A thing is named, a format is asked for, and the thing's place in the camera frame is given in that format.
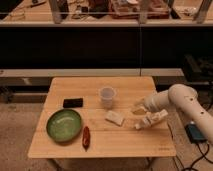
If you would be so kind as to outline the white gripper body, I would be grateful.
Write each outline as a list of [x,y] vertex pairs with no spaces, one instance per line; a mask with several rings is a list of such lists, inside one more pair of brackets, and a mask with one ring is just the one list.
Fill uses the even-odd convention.
[[158,112],[162,109],[160,98],[157,95],[150,95],[144,98],[145,108],[150,112]]

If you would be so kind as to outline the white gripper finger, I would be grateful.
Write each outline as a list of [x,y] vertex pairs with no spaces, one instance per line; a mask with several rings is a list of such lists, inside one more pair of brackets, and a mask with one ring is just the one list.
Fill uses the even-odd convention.
[[135,129],[140,130],[140,129],[150,128],[153,125],[156,125],[162,122],[163,120],[165,120],[167,116],[168,116],[168,112],[166,110],[161,110],[160,112],[156,112],[156,113],[148,112],[144,117],[142,117],[135,124]]
[[144,107],[143,101],[139,101],[133,105],[131,112],[135,115],[144,115],[147,109]]

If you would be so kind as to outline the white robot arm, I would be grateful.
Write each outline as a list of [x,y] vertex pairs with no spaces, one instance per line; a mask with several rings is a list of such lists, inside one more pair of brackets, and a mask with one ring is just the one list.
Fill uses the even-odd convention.
[[192,119],[204,137],[213,144],[213,116],[202,107],[197,96],[198,93],[194,88],[174,84],[168,90],[149,94],[136,101],[134,106],[142,106],[145,111],[152,113],[172,106]]

